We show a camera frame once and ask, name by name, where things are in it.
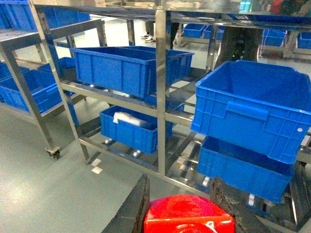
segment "stainless steel shelf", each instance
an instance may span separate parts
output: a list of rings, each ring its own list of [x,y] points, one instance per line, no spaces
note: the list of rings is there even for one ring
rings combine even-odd
[[[311,30],[308,21],[308,5],[299,9],[296,3],[285,13],[274,15],[271,6],[252,3],[247,11],[240,11],[239,0],[199,0],[185,2],[181,0],[163,1],[123,1],[123,0],[33,0],[36,5],[49,5],[96,15],[110,16],[124,19],[155,19],[156,9],[163,9],[172,13],[172,21],[181,23],[209,23],[224,26],[283,28],[289,30]],[[297,21],[294,16],[304,17],[306,20]]]
[[[96,28],[98,30],[101,44],[105,44],[105,37],[103,36],[104,27],[103,22],[100,19],[90,20],[53,29],[51,30],[51,38],[53,40],[64,36],[71,36],[72,34],[84,32],[93,28]],[[18,117],[19,119],[36,125],[46,143],[46,151],[50,154],[50,156],[59,158],[59,147],[54,144],[54,141],[48,129],[46,128],[45,123],[50,118],[63,112],[65,110],[65,107],[63,103],[60,103],[49,109],[48,111],[44,112],[43,114],[40,114],[35,100],[30,92],[30,89],[28,88],[24,76],[21,73],[20,68],[17,64],[17,59],[15,58],[15,50],[35,45],[39,52],[41,60],[44,61],[45,58],[44,53],[41,50],[41,42],[42,40],[39,33],[28,33],[12,29],[0,30],[0,53],[2,54],[4,61],[6,62],[8,68],[12,73],[14,81],[17,84],[17,87],[19,88],[19,91],[21,92],[25,100],[29,112],[22,111],[5,103],[0,103],[0,109],[2,111],[5,111],[6,113],[14,115],[15,117]],[[75,94],[72,97],[69,97],[69,100],[72,104],[76,104],[84,98],[84,96]]]
[[[180,23],[206,23],[224,26],[254,27],[254,28],[280,28],[287,30],[311,30],[311,24],[296,23],[288,14],[288,21],[282,21],[283,17],[259,21],[254,15],[270,15],[270,13],[261,7],[258,12],[239,12],[239,1],[217,1],[202,0],[197,2],[183,2],[178,0],[168,1],[136,1],[126,2],[119,0],[108,1],[80,1],[80,0],[30,0],[31,11],[35,17],[36,25],[39,29],[40,38],[43,39],[43,45],[51,61],[52,69],[56,83],[60,90],[72,91],[77,94],[92,97],[113,105],[125,107],[143,114],[157,117],[158,129],[158,150],[153,155],[145,156],[141,154],[135,158],[132,156],[132,148],[111,141],[107,145],[103,143],[104,137],[98,135],[100,132],[99,118],[93,119],[85,124],[79,124],[78,117],[74,110],[72,102],[68,99],[66,92],[61,91],[64,106],[69,117],[71,128],[76,140],[79,142],[83,155],[87,163],[93,161],[99,156],[96,153],[90,156],[87,148],[95,149],[104,155],[112,156],[124,163],[152,174],[164,181],[182,187],[190,192],[208,197],[208,187],[202,185],[205,177],[195,171],[199,145],[194,140],[195,133],[190,133],[187,137],[173,136],[168,141],[165,137],[165,122],[170,121],[189,127],[193,114],[174,111],[166,107],[166,103],[175,102],[182,104],[195,94],[195,82],[202,78],[212,67],[213,56],[216,46],[217,27],[213,27],[209,41],[207,58],[207,68],[205,70],[192,69],[191,75],[186,80],[188,84],[181,87],[174,87],[174,91],[169,93],[169,87],[165,85],[166,79],[166,49],[170,47],[170,23],[171,21]],[[129,30],[129,45],[135,45],[132,19],[152,19],[156,23],[156,72],[157,72],[157,106],[151,106],[135,98],[122,96],[102,88],[94,88],[83,83],[77,83],[74,75],[66,74],[65,70],[56,69],[58,59],[55,56],[55,49],[51,39],[51,30],[46,23],[46,16],[43,11],[43,5],[56,6],[76,10],[80,12],[93,13],[103,16],[112,16],[127,19]],[[290,45],[294,43],[294,33],[290,39]],[[182,154],[189,144],[192,150],[187,154]],[[268,221],[270,227],[277,224]]]

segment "black dark object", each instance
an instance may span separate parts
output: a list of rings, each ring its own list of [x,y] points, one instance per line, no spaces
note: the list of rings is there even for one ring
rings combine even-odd
[[[271,233],[255,214],[246,207],[245,203],[236,201],[237,198],[227,188],[222,179],[216,177],[212,183],[210,200],[225,210],[235,219],[236,233]]]
[[[150,181],[142,174],[115,217],[102,233],[142,233],[150,204]]]

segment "white label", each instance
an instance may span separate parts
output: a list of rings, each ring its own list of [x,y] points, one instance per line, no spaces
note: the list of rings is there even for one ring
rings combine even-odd
[[[92,172],[94,172],[96,174],[99,174],[101,171],[102,171],[102,169],[100,167],[97,167],[97,166],[92,169]]]
[[[92,166],[97,166],[101,162],[100,159],[95,159],[92,163]]]

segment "red object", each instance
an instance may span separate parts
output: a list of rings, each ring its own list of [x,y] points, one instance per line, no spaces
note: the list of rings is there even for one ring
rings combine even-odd
[[[144,233],[234,233],[234,218],[210,200],[177,195],[150,203]]]
[[[279,15],[281,13],[281,3],[284,0],[276,0],[272,3],[270,11],[276,15]]]

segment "caster wheel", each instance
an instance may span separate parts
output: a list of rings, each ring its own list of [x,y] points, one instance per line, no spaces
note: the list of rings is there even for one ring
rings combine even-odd
[[[50,157],[53,157],[53,159],[59,159],[60,158],[60,151],[58,150],[57,152],[55,153],[51,153],[51,152],[48,152]]]
[[[139,156],[139,154],[141,153],[140,150],[137,150],[133,153],[133,156],[136,158],[137,156]]]

